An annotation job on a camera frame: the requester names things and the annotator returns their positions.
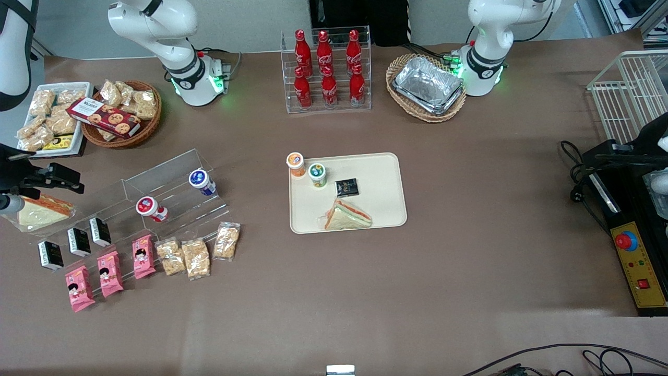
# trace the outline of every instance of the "white wire basket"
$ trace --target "white wire basket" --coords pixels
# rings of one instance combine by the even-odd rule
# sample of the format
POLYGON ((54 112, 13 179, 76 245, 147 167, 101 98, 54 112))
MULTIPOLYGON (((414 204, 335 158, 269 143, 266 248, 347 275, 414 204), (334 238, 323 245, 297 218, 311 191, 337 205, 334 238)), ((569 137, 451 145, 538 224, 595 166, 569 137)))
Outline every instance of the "white wire basket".
POLYGON ((619 54, 587 85, 608 139, 625 144, 666 113, 668 50, 619 54))

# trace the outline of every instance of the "pink snack package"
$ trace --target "pink snack package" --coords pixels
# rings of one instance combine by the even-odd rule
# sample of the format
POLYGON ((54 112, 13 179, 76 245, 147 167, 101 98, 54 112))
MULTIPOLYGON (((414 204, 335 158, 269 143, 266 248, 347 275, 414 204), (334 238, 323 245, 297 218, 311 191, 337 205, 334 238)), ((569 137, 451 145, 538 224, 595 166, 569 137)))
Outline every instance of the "pink snack package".
POLYGON ((81 266, 72 270, 65 275, 67 282, 67 289, 69 290, 69 303, 72 305, 74 312, 86 308, 94 304, 93 292, 88 283, 88 270, 85 266, 81 266))
POLYGON ((113 251, 98 258, 98 270, 100 271, 100 286, 102 295, 107 296, 123 290, 123 276, 120 273, 118 263, 118 252, 113 251))
POLYGON ((153 242, 151 235, 142 236, 132 242, 134 255, 134 277, 139 279, 156 272, 153 267, 153 242))

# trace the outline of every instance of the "yellow control panel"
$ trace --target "yellow control panel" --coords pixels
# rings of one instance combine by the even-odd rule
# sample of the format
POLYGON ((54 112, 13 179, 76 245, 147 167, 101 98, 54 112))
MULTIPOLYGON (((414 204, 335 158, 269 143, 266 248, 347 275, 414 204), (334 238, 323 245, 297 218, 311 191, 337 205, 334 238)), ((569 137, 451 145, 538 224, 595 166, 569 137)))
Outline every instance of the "yellow control panel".
POLYGON ((613 228, 610 233, 631 287, 635 305, 638 308, 668 306, 635 222, 613 228))

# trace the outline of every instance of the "red box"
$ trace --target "red box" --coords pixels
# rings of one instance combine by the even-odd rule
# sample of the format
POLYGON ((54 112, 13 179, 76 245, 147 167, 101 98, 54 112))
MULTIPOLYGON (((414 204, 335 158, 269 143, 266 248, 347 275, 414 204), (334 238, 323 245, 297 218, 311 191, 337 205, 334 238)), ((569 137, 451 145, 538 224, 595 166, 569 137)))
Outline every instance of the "red box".
POLYGON ((120 138, 134 136, 141 127, 137 116, 91 98, 75 101, 67 109, 67 113, 74 119, 106 130, 120 138))

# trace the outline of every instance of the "emergency stop button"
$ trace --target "emergency stop button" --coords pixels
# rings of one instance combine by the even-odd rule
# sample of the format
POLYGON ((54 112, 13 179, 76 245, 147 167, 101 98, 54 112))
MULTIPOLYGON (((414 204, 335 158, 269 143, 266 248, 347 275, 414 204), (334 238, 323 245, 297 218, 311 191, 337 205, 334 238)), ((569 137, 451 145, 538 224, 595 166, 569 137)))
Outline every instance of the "emergency stop button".
POLYGON ((638 238, 635 237, 633 232, 624 231, 615 236, 615 244, 623 250, 632 252, 638 248, 638 238))

